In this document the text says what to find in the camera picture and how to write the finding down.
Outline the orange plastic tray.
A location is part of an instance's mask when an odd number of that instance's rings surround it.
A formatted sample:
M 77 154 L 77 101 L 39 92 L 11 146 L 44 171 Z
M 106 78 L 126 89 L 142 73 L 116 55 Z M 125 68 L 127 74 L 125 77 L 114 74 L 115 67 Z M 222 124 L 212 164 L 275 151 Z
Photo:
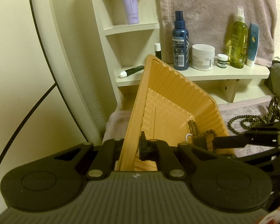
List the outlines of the orange plastic tray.
M 139 162 L 141 133 L 148 140 L 164 140 L 177 146 L 189 133 L 190 120 L 196 122 L 201 134 L 214 130 L 217 136 L 228 136 L 212 96 L 154 55 L 148 55 L 117 170 L 155 171 L 155 164 Z

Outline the black white-tip lying tube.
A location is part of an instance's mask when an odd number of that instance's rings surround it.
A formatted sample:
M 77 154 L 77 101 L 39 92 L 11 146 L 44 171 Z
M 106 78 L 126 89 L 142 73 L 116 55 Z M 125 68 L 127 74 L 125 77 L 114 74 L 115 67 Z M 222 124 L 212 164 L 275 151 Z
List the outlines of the black white-tip lying tube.
M 144 70 L 144 65 L 139 65 L 139 66 L 136 66 L 136 67 L 132 67 L 130 69 L 126 69 L 122 72 L 120 72 L 119 74 L 119 78 L 125 78 L 125 77 L 128 77 L 128 76 L 131 76 L 132 74 L 135 74 L 136 72 L 139 72 L 139 71 L 142 71 Z

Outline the small green white-lid jar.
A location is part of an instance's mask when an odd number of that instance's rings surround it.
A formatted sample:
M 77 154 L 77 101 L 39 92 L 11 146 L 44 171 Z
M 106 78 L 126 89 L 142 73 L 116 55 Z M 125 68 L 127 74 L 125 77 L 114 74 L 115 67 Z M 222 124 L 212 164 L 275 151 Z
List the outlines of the small green white-lid jar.
M 217 66 L 220 68 L 227 67 L 228 56 L 225 54 L 218 54 L 217 55 Z

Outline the blue white tube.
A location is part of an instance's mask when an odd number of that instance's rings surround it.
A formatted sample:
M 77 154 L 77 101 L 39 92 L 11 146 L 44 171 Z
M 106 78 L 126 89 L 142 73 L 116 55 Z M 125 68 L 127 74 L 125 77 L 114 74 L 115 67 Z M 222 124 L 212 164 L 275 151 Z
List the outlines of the blue white tube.
M 259 25 L 251 23 L 249 27 L 249 40 L 246 64 L 249 67 L 254 67 L 257 51 L 259 48 Z

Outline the small black white-cap tube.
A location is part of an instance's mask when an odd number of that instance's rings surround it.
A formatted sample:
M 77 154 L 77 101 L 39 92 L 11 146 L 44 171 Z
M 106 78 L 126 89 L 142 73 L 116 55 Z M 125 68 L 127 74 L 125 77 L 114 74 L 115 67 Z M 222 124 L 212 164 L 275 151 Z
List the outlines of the small black white-cap tube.
M 155 56 L 161 60 L 162 59 L 161 44 L 154 43 L 154 50 L 155 50 Z

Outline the white cream jar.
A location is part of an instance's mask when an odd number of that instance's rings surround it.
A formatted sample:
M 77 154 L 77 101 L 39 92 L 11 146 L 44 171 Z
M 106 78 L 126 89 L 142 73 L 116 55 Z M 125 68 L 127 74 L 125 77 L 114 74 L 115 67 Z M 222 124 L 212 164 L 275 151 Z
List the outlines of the white cream jar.
M 192 45 L 192 67 L 200 71 L 210 71 L 214 66 L 215 47 L 206 44 Z

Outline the green oil spray bottle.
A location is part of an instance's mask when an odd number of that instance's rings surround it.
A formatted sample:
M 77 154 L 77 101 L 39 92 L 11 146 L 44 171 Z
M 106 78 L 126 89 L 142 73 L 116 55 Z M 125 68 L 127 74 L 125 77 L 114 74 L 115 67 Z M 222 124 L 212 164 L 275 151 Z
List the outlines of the green oil spray bottle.
M 244 8 L 237 7 L 236 21 L 233 25 L 230 65 L 242 69 L 245 64 L 247 50 L 248 27 L 245 23 Z

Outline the white wooden shelf unit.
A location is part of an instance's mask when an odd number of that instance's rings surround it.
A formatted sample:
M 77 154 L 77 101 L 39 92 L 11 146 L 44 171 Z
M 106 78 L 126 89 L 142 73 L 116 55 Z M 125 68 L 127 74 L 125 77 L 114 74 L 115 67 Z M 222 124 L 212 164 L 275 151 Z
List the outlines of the white wooden shelf unit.
M 120 72 L 143 65 L 147 55 L 154 54 L 154 44 L 164 43 L 159 0 L 137 0 L 138 24 L 128 25 L 122 0 L 91 0 L 99 39 L 117 108 L 131 110 L 141 81 L 141 72 L 119 78 Z M 269 95 L 264 85 L 269 77 L 264 66 L 236 69 L 214 67 L 211 71 L 189 68 L 181 74 L 206 90 L 218 104 L 249 100 Z

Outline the dark blue spray bottle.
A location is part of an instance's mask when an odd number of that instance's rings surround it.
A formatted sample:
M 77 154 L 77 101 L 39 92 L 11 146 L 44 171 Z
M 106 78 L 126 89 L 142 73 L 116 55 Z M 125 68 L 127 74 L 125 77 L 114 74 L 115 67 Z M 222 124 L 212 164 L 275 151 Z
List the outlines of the dark blue spray bottle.
M 189 67 L 190 43 L 189 32 L 183 18 L 183 11 L 175 11 L 174 29 L 172 30 L 172 48 L 174 69 L 187 70 Z

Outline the mauve hanging towel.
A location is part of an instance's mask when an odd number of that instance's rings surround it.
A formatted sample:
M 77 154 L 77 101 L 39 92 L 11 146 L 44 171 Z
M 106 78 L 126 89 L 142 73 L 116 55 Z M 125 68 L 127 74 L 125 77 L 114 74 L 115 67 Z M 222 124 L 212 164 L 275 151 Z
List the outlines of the mauve hanging towel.
M 231 44 L 237 7 L 244 8 L 245 23 L 259 25 L 259 48 L 256 63 L 271 67 L 274 33 L 277 24 L 276 0 L 159 0 L 162 31 L 162 59 L 173 63 L 171 33 L 175 12 L 183 12 L 190 45 L 204 43 L 216 53 L 227 53 Z

